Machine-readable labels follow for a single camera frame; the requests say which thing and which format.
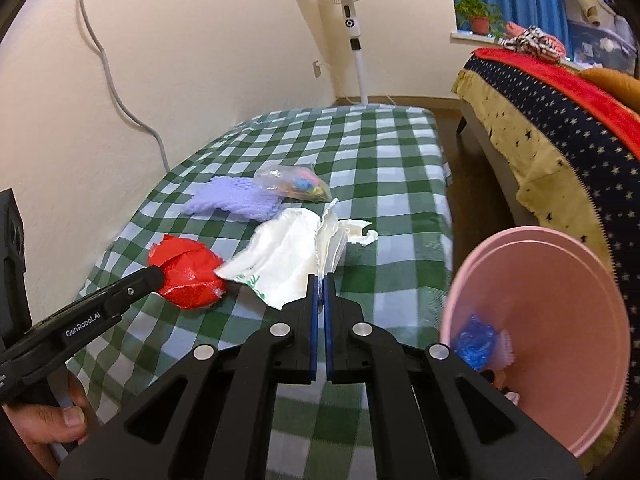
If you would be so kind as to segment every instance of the clear plastic bag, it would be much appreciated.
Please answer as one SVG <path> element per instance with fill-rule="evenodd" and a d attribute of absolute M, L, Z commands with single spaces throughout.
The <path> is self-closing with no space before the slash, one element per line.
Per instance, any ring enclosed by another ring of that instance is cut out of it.
<path fill-rule="evenodd" d="M 330 202 L 329 186 L 312 170 L 304 166 L 268 166 L 254 174 L 255 185 L 280 196 L 307 200 L 308 202 Z"/>

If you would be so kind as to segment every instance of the red plastic bag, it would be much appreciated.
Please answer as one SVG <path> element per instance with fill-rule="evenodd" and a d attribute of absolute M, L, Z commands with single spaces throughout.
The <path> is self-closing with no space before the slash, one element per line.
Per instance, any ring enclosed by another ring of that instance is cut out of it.
<path fill-rule="evenodd" d="M 185 310 L 215 303 L 226 292 L 224 280 L 213 273 L 222 258 L 195 240 L 164 235 L 149 249 L 147 261 L 164 272 L 158 294 Z"/>

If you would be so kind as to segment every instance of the screw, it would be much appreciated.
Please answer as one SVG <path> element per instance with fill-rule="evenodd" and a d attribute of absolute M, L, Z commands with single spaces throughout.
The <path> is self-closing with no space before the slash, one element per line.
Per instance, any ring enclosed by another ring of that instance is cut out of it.
<path fill-rule="evenodd" d="M 373 327 L 369 323 L 356 323 L 352 330 L 355 335 L 367 336 L 373 332 Z"/>
<path fill-rule="evenodd" d="M 449 357 L 449 349 L 441 344 L 431 345 L 429 355 L 438 361 L 442 361 Z"/>
<path fill-rule="evenodd" d="M 211 359 L 215 352 L 216 349 L 211 345 L 200 345 L 193 350 L 193 356 L 198 361 L 206 361 L 207 359 Z"/>
<path fill-rule="evenodd" d="M 291 332 L 291 327 L 286 323 L 276 323 L 271 325 L 269 332 L 276 337 L 284 337 Z"/>

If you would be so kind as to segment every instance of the wooden floor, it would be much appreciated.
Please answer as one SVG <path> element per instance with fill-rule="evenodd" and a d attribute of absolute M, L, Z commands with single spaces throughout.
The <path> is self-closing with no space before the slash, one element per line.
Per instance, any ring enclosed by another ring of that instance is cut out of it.
<path fill-rule="evenodd" d="M 514 227 L 494 172 L 471 132 L 456 137 L 457 110 L 431 109 L 440 143 L 451 167 L 448 199 L 453 218 L 453 261 L 458 270 L 476 245 L 498 231 Z"/>

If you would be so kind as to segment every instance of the window sill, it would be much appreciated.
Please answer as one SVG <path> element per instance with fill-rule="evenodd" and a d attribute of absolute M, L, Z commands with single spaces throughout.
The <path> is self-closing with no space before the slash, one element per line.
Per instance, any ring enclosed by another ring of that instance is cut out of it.
<path fill-rule="evenodd" d="M 497 38 L 494 38 L 493 36 L 481 36 L 479 34 L 473 34 L 472 32 L 464 32 L 460 30 L 452 32 L 451 39 L 467 41 L 469 43 L 475 43 L 477 45 L 497 44 Z M 582 70 L 584 70 L 583 67 L 574 63 L 573 61 L 569 61 L 568 59 L 561 59 L 560 65 L 570 70 L 574 70 L 575 72 L 581 72 Z"/>

